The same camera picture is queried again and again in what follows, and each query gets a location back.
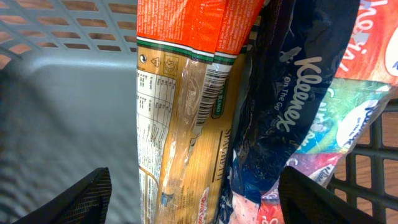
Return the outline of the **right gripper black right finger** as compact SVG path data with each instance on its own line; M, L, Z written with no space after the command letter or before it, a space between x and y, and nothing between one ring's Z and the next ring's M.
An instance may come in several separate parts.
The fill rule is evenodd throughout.
M348 205L312 179L287 166L279 179L279 198L285 224L380 224Z

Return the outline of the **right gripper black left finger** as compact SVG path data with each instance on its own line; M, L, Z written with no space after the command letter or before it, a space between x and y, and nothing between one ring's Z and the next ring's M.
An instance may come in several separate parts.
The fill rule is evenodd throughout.
M111 193L109 169L100 167L14 224L104 224Z

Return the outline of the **spaghetti packet orange and tan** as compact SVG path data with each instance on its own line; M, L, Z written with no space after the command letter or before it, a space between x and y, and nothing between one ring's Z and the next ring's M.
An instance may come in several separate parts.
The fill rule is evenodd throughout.
M137 3L142 223L215 217L246 43L263 2Z

